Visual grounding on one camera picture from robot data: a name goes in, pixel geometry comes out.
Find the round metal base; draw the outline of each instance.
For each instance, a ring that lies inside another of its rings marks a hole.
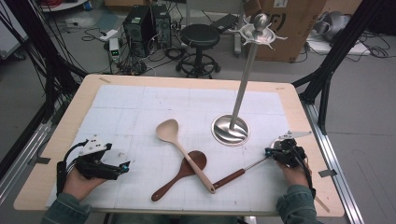
[[[225,146],[238,147],[246,143],[250,136],[248,125],[236,118],[233,129],[230,129],[232,115],[222,115],[212,123],[213,136]]]

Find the metal stand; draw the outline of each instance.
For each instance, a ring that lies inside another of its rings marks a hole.
[[[297,88],[309,82],[305,91],[300,93],[300,99],[309,105],[315,103],[315,98],[321,92],[318,126],[323,134],[326,134],[326,112],[332,75],[349,51],[355,46],[364,29],[379,12],[384,2],[385,0],[363,0],[344,31],[336,39],[332,49],[320,67],[314,73],[291,83]]]
[[[247,56],[247,63],[245,64],[245,70],[242,75],[235,106],[233,107],[233,114],[222,115],[216,118],[212,123],[213,136],[225,146],[241,146],[245,144],[249,138],[249,127],[244,120],[238,118],[238,113],[248,85],[248,77],[256,57],[258,46],[267,45],[269,48],[272,48],[271,43],[277,38],[286,39],[276,36],[274,32],[268,28],[270,25],[267,17],[264,14],[259,14],[256,16],[254,24],[247,24],[237,31],[246,39],[244,45],[251,43],[251,48]]]

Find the desk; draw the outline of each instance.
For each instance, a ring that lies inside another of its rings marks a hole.
[[[51,158],[49,164],[37,164],[28,177],[14,207],[18,210],[45,210],[45,204],[50,196],[50,191],[55,183],[56,162],[61,161],[65,152],[73,144],[78,128],[101,85],[131,85],[168,88],[191,88],[191,89],[226,89],[238,90],[239,81],[186,79],[170,77],[119,77],[90,75],[85,77],[81,87],[68,107],[55,133],[51,137],[42,157]],[[310,131],[310,125],[305,112],[300,104],[294,87],[287,83],[249,82],[247,91],[276,92],[281,104],[289,128],[293,131]],[[320,217],[340,217],[344,214],[335,186],[330,177],[320,177],[319,171],[327,169],[318,148],[314,135],[298,138],[299,146],[303,147],[309,156],[309,165],[313,171],[314,187],[317,189],[318,200],[316,208]],[[268,216],[267,213],[241,213],[241,216]]]

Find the sleeve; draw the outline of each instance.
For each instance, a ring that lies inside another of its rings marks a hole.
[[[290,186],[277,200],[276,210],[287,224],[318,223],[312,193],[305,186]]]
[[[44,214],[41,224],[84,223],[90,212],[89,205],[81,205],[72,195],[61,193]]]

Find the concrete floor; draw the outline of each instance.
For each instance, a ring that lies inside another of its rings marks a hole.
[[[66,10],[65,16],[87,14],[98,20],[104,10],[97,8],[83,12],[80,8]],[[122,23],[124,12],[114,27]],[[64,42],[76,60],[90,73],[98,73],[108,66],[106,51],[99,41],[82,41],[83,30],[63,33]],[[396,37],[383,37],[390,44],[389,55],[396,55]],[[370,38],[369,45],[385,48],[379,38]],[[246,57],[233,55],[233,38],[223,35],[220,43],[207,53],[216,58],[222,70],[215,79],[240,80]],[[151,59],[160,59],[161,52]],[[293,82],[315,71],[325,56],[308,53],[302,63],[276,63],[256,61],[251,81]],[[297,61],[302,61],[301,54]],[[145,60],[148,67],[168,62]],[[345,59],[336,70],[330,91],[327,114],[327,132],[336,156],[344,171],[365,223],[394,223],[396,219],[396,173],[392,172],[396,157],[393,142],[396,129],[396,59],[362,57],[357,63]],[[184,77],[175,71],[176,62],[166,63],[148,71],[143,76]],[[21,134],[24,127],[44,102],[40,86],[30,60],[6,61],[0,64],[0,159]],[[22,212],[13,208],[13,201],[32,167],[28,166],[0,207],[0,223],[38,223],[42,212]],[[103,222],[104,214],[92,214],[87,223]],[[346,217],[320,218],[324,223],[348,223]],[[281,223],[278,217],[258,217],[258,223]]]

